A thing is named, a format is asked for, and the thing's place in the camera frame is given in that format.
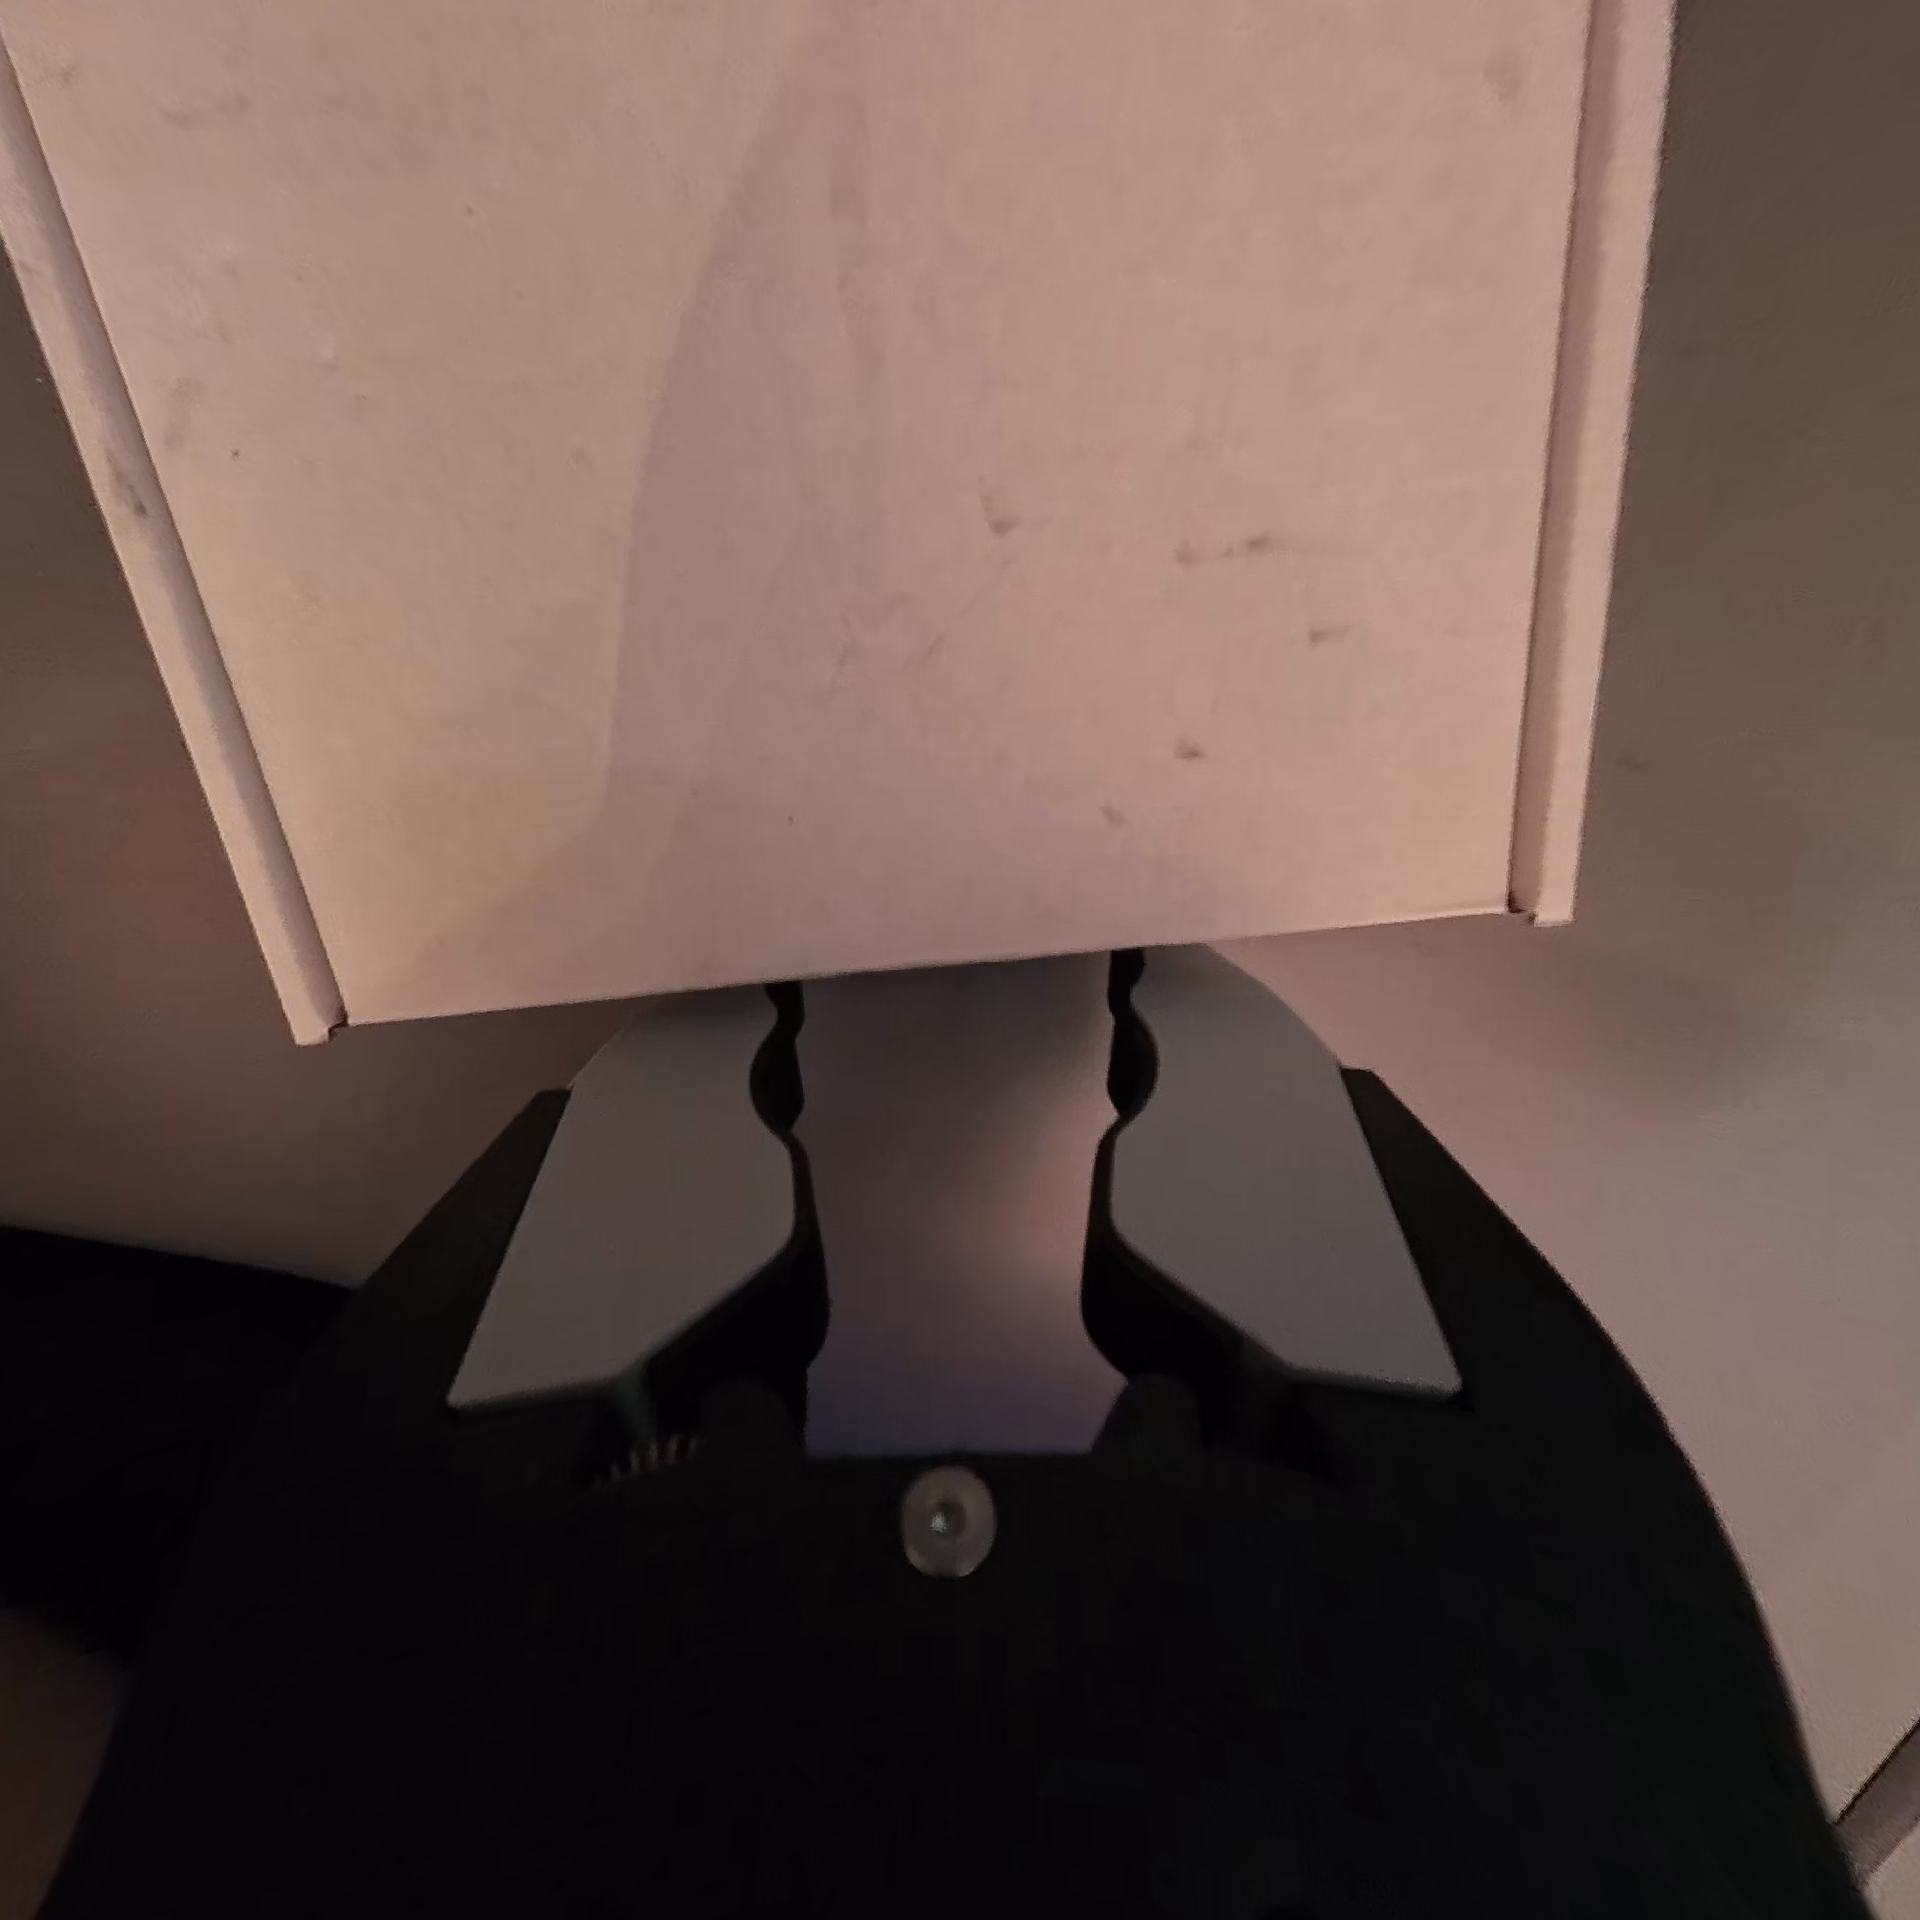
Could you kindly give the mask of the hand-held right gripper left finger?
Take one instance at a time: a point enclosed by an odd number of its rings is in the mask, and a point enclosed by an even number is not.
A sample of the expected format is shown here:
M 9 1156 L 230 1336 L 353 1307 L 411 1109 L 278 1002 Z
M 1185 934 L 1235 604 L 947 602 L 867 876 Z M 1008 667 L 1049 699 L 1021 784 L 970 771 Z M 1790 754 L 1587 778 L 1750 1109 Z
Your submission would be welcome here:
M 808 1427 L 830 1326 L 795 984 L 645 1002 L 572 1078 L 448 1406 L 597 1400 L 640 1450 L 753 1380 Z

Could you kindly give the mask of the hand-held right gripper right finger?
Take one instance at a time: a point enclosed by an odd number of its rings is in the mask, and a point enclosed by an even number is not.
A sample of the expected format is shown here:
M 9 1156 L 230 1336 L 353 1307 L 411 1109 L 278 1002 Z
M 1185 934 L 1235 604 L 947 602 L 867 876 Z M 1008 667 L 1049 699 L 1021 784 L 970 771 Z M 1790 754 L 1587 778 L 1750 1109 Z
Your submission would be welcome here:
M 1198 1397 L 1237 1377 L 1453 1397 L 1333 1049 L 1214 949 L 1117 950 L 1108 1010 L 1081 1277 L 1098 1354 Z

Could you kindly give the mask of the white cardboard mailer box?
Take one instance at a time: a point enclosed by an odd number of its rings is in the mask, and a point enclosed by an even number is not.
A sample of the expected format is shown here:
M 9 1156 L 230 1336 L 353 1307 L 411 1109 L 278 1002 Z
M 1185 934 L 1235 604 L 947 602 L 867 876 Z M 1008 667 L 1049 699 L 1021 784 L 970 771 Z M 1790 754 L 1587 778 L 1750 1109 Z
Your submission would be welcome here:
M 294 1037 L 1573 920 L 1676 5 L 5 5 Z

